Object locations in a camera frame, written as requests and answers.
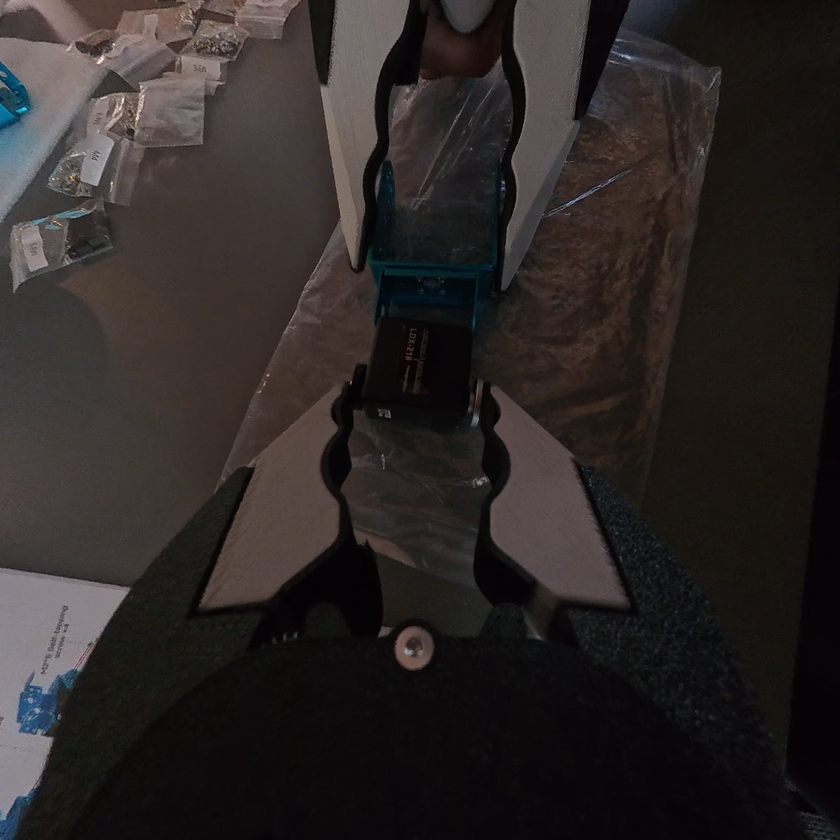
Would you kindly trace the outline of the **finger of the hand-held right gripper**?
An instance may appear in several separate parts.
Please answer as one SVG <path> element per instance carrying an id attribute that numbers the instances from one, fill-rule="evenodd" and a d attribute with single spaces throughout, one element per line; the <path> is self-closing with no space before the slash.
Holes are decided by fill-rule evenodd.
<path id="1" fill-rule="evenodd" d="M 353 271 L 365 266 L 389 147 L 392 88 L 417 79 L 419 2 L 321 1 L 320 85 L 340 223 Z"/>
<path id="2" fill-rule="evenodd" d="M 512 125 L 502 158 L 500 291 L 530 247 L 580 128 L 574 115 L 589 15 L 588 1 L 518 1 L 503 29 Z"/>

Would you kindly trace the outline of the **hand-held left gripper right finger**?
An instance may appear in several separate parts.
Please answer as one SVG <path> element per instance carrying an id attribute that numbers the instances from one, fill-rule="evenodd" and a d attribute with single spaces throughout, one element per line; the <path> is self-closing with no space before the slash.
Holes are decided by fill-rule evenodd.
<path id="1" fill-rule="evenodd" d="M 500 388 L 482 389 L 481 467 L 490 483 L 474 576 L 493 605 L 630 611 L 612 548 L 572 454 Z"/>

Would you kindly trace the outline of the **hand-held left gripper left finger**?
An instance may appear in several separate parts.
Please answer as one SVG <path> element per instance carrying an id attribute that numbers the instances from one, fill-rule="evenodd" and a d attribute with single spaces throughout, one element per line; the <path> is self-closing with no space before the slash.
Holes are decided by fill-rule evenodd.
<path id="1" fill-rule="evenodd" d="M 350 540 L 353 413 L 352 384 L 336 385 L 251 462 L 202 611 L 266 605 Z"/>

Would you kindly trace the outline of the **large clear plastic bag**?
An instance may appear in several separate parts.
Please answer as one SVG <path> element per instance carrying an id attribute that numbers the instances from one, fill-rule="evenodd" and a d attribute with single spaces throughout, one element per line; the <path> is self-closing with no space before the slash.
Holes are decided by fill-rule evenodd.
<path id="1" fill-rule="evenodd" d="M 721 70 L 622 28 L 508 290 L 480 314 L 478 377 L 498 385 L 626 499 L 644 494 L 697 227 Z M 497 67 L 398 88 L 390 158 L 400 199 L 489 186 L 511 122 Z M 255 458 L 368 361 L 375 283 L 340 227 L 238 432 L 222 477 Z M 440 434 L 354 415 L 342 492 L 361 542 L 467 582 L 490 484 L 480 429 Z"/>

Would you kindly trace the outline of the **pile of small screw bags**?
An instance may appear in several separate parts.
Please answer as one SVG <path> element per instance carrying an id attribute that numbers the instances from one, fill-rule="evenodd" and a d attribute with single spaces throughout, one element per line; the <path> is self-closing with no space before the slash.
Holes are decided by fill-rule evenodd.
<path id="1" fill-rule="evenodd" d="M 45 181 L 77 205 L 10 229 L 12 292 L 112 249 L 105 205 L 130 205 L 145 152 L 203 144 L 205 100 L 246 41 L 280 39 L 297 5 L 175 2 L 124 12 L 115 29 L 68 43 L 67 52 L 107 75 L 59 139 L 69 135 Z"/>

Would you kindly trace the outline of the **blue U-shaped metal bracket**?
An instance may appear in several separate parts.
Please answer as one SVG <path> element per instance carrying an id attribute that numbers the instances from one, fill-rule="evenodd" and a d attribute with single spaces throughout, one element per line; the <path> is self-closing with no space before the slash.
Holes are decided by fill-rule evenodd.
<path id="1" fill-rule="evenodd" d="M 501 168 L 468 178 L 467 187 L 465 195 L 398 202 L 392 163 L 384 162 L 368 255 L 374 322 L 402 317 L 476 328 L 497 273 Z"/>

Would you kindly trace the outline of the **black servo motor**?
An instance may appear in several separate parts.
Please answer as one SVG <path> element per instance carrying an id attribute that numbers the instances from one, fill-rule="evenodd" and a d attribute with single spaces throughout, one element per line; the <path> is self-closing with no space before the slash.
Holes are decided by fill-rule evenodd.
<path id="1" fill-rule="evenodd" d="M 353 375 L 353 409 L 370 420 L 449 432 L 478 424 L 470 326 L 383 316 L 370 361 Z"/>

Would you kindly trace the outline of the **grey desk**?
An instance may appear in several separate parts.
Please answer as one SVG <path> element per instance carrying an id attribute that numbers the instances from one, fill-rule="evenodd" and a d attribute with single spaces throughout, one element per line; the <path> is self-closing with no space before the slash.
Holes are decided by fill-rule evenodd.
<path id="1" fill-rule="evenodd" d="M 785 753 L 838 281 L 838 2 L 632 2 L 721 94 L 644 518 Z M 154 152 L 116 248 L 9 287 L 2 566 L 129 585 L 211 494 L 334 227 L 308 6 L 246 45 L 203 147 Z"/>

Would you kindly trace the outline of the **open instruction manual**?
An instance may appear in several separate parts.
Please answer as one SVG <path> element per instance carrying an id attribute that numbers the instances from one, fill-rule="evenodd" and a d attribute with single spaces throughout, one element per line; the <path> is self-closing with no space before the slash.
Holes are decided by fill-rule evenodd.
<path id="1" fill-rule="evenodd" d="M 127 592 L 1 570 L 1 838 L 15 837 L 69 693 Z"/>

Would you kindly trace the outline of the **white foam sheet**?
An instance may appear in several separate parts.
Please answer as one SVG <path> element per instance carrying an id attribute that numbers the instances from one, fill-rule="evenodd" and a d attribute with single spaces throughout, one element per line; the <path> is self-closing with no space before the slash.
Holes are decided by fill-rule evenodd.
<path id="1" fill-rule="evenodd" d="M 62 45 L 1 38 L 1 60 L 23 82 L 30 110 L 1 131 L 1 218 L 5 218 L 107 75 Z"/>

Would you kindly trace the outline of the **blue perforated metal bracket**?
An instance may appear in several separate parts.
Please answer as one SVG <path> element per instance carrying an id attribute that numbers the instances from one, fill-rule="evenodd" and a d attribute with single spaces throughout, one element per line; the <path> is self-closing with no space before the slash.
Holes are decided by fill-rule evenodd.
<path id="1" fill-rule="evenodd" d="M 30 111 L 28 91 L 5 64 L 0 65 L 1 74 L 1 130 L 19 123 Z"/>

